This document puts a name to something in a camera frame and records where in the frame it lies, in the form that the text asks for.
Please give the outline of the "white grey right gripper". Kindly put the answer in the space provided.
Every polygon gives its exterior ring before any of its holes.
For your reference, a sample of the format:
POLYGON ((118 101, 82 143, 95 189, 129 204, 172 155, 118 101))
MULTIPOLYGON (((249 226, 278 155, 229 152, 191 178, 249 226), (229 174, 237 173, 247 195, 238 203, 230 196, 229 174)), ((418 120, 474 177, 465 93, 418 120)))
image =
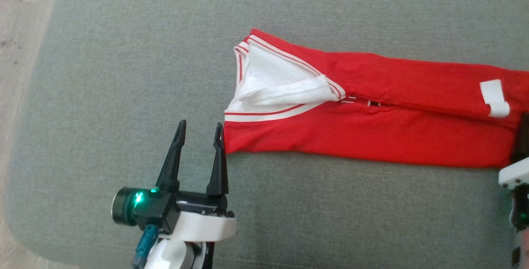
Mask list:
POLYGON ((517 232, 529 226, 529 113, 521 117, 512 148, 512 165, 498 173, 498 184, 512 195, 510 223, 517 232))

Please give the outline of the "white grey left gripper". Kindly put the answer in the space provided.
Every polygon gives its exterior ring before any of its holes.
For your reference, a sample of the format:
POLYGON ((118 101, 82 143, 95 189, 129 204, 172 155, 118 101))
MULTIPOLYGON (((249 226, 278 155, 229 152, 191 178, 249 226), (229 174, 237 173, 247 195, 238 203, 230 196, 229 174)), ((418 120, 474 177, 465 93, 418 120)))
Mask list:
POLYGON ((237 220, 225 196, 229 181, 223 124, 219 122, 215 130, 215 156, 206 194, 177 192, 186 126, 185 119, 178 124, 155 185, 158 190, 121 188, 112 202, 112 219, 116 224, 151 230, 161 238, 195 243, 226 240, 236 234, 237 220))

